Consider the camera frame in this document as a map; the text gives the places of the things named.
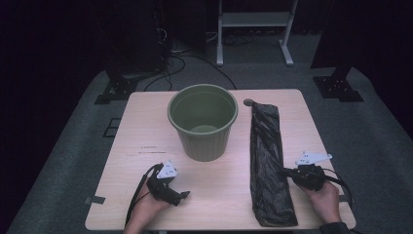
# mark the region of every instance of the table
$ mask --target table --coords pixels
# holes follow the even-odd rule
[[[286,47],[291,26],[294,21],[295,10],[298,0],[292,0],[289,12],[265,12],[265,13],[223,13],[222,0],[219,0],[218,10],[218,43],[216,46],[216,64],[224,64],[222,48],[222,28],[223,27],[256,27],[256,26],[285,26],[285,33],[279,40],[282,55],[287,66],[294,65],[289,49]]]
[[[194,161],[185,154],[176,130],[169,123],[167,107],[175,92],[133,93],[95,192],[95,196],[105,201],[92,203],[86,227],[91,230],[123,229],[131,197],[143,174],[151,166],[171,160],[178,176],[170,187],[177,192],[190,190],[191,193],[178,207],[171,207],[156,217],[148,226],[150,230],[318,229],[321,221],[290,178],[289,189],[298,226],[261,227],[251,208],[251,109],[244,106],[243,101],[252,98],[279,108],[284,166],[295,168],[295,160],[302,151],[325,153],[302,94],[298,90],[230,92],[238,102],[239,115],[232,126],[225,153],[207,163]],[[332,169],[329,161],[318,165]],[[348,203],[340,203],[340,213],[349,228],[356,226]]]

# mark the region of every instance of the sleeve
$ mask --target sleeve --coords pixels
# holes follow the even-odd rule
[[[319,228],[322,234],[350,234],[350,230],[344,222],[331,222]]]

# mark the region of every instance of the person's hand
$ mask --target person's hand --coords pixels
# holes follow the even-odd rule
[[[131,219],[124,230],[125,234],[141,233],[143,228],[149,224],[160,211],[169,207],[169,203],[156,200],[154,196],[152,196],[146,182],[147,180],[137,196],[136,201],[138,202],[131,212]]]
[[[326,223],[341,222],[338,207],[339,190],[331,182],[326,181],[319,191],[299,186],[310,198],[314,210],[321,220]]]

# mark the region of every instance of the green bucket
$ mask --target green bucket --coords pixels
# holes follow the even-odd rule
[[[200,162],[219,158],[227,147],[238,105],[227,90],[195,85],[178,92],[169,102],[168,118],[176,128],[186,154]]]

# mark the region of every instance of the gray floor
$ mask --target gray floor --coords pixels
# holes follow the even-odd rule
[[[298,89],[302,92],[327,152],[333,155],[337,173],[351,187],[357,202],[356,230],[362,233],[413,233],[413,142],[392,113],[377,97],[369,80],[352,69],[348,80],[364,102],[323,99],[312,77],[329,75],[332,69],[310,69],[319,41],[317,35],[291,35],[288,47],[294,59],[286,67],[278,36],[257,36],[242,47],[224,48],[220,68],[238,89]],[[208,47],[205,57],[214,63],[215,49]],[[172,90],[192,84],[210,83],[234,89],[228,79],[198,58],[181,57],[185,67],[172,75]],[[182,61],[175,58],[169,73]],[[147,85],[154,77],[141,81],[138,91],[165,91],[165,78]],[[86,204],[97,188],[113,138],[102,137],[112,118],[122,117],[125,100],[94,105],[108,77],[96,75],[20,209],[9,233],[122,233],[97,232],[85,227],[89,211]],[[319,233],[299,231],[295,233]]]

